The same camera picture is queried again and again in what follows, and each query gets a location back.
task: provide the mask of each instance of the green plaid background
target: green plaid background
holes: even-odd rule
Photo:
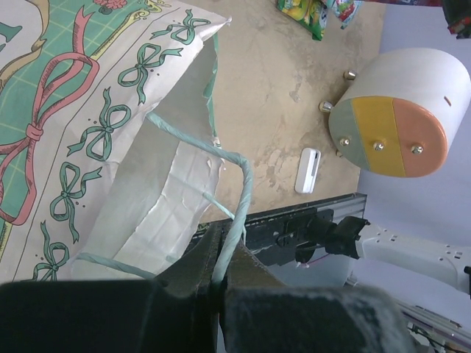
[[[0,145],[14,143],[25,137],[26,127],[32,121],[32,105],[40,75],[51,58],[72,51],[72,30],[80,7],[84,7],[84,15],[95,12],[85,31],[84,45],[87,55],[92,55],[128,14],[147,8],[144,0],[127,0],[124,7],[105,15],[99,12],[101,6],[93,3],[93,0],[49,0],[49,3],[49,25],[42,38],[46,39],[46,42],[39,58],[17,71],[0,93]],[[71,64],[71,60],[60,63],[50,75],[49,81],[65,72]],[[76,90],[83,83],[89,69],[89,66],[85,66],[79,75],[58,88],[44,104],[40,114],[58,99]],[[26,149],[10,163],[3,178],[4,199],[1,207],[13,216],[17,216],[27,192],[24,179],[25,158]],[[36,163],[35,170],[38,168],[40,165]],[[4,220],[0,218],[0,233],[3,226]]]

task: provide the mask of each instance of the orange panel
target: orange panel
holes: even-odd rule
[[[447,157],[447,136],[438,119],[423,107],[393,99],[394,117],[406,177],[423,177],[436,171]],[[415,145],[423,147],[421,154],[413,154]]]

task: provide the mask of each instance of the white cylindrical container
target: white cylindrical container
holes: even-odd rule
[[[452,55],[391,51],[374,59],[332,109],[330,133],[362,168],[420,177],[445,161],[470,99],[470,75]]]

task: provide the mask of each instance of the white wall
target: white wall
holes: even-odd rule
[[[456,40],[450,35],[442,9],[388,5],[381,52],[411,47],[446,51],[471,72],[471,40]],[[471,246],[470,174],[471,110],[468,109],[447,162],[435,174],[398,179],[362,171],[358,189],[368,195],[366,218],[370,221],[403,234]],[[440,282],[365,260],[355,264],[355,274],[361,282],[379,285],[398,298],[471,328],[470,297]]]

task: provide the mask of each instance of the gray green panel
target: gray green panel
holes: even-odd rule
[[[358,167],[369,170],[360,130],[349,99],[341,101],[332,109],[329,117],[329,129],[333,142],[344,157]],[[348,146],[341,145],[342,138],[348,138],[350,144]]]

